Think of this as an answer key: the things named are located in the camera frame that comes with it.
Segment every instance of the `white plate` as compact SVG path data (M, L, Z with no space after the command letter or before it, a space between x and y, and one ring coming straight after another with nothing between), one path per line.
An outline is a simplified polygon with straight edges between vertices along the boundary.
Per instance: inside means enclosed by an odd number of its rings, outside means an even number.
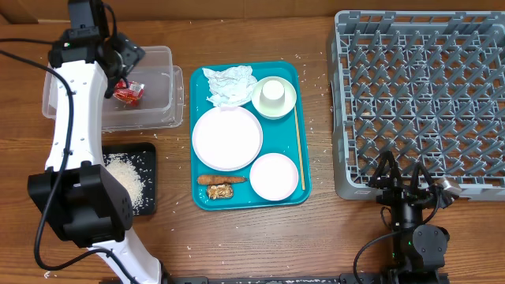
M206 166L220 171L240 170L260 153L263 130L243 107L215 107L195 124L193 150Z
M298 168L285 155L270 153L254 162L249 180L252 189L262 198L270 201L284 200L298 186Z

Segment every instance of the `plastic dish rack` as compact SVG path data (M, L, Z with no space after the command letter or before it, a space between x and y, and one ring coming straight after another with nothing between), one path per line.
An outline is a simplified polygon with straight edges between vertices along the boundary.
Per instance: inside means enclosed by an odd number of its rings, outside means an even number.
M392 150L405 179L421 160L462 197L505 201L504 25L499 12L337 13L328 74L342 198L374 199L366 184Z

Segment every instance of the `crumpled napkin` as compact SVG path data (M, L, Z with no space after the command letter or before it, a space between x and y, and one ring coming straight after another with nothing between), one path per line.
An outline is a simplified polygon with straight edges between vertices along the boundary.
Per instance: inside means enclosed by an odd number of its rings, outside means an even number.
M251 101L258 82L251 66L240 65L221 72L203 68L203 71L212 93L207 100L214 107L239 107Z

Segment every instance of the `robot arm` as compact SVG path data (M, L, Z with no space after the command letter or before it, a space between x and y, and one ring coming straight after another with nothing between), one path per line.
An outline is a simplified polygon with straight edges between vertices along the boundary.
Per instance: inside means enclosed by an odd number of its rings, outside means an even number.
M109 253L97 254L123 283L129 278L122 269L139 283L167 282L163 265L148 253L132 228L133 211L126 189L103 166L103 99L112 96L116 83L144 56L141 48L117 35L115 23L109 37L104 7L100 0L69 1L72 28L49 53L54 71L73 91L68 160L65 168L60 168L71 117L68 93L59 81L54 90L58 92L58 109L46 172L28 178L28 193L42 212L61 171L61 182L47 209L47 222L58 237L90 251L109 250L114 258Z

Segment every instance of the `wooden table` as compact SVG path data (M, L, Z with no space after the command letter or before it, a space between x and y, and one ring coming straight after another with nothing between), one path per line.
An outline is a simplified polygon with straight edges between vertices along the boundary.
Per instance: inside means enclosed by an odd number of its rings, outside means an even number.
M335 194L331 158L331 93L327 87L326 39L330 17L256 21L152 21L120 23L142 46L170 47L182 67L185 101L189 78L202 65L285 60L300 74L313 191L296 207L206 212L192 201L189 107L176 129L105 133L104 143L151 142L158 152L158 211L137 218L134 228L148 251L173 276L209 278L339 275L351 272L359 248L387 232L374 202L342 200ZM67 26L8 25L0 38L57 39ZM47 63L48 47L2 44L2 49ZM27 194L29 174L43 171L54 122L41 114L44 73L0 57L0 282L97 282L114 277L96 256L50 274L33 259L40 213ZM433 224L451 233L446 267L453 283L505 280L505 204L464 200L440 211ZM389 260L387 242L370 248L358 270L378 271ZM62 263L81 253L51 229L43 258Z

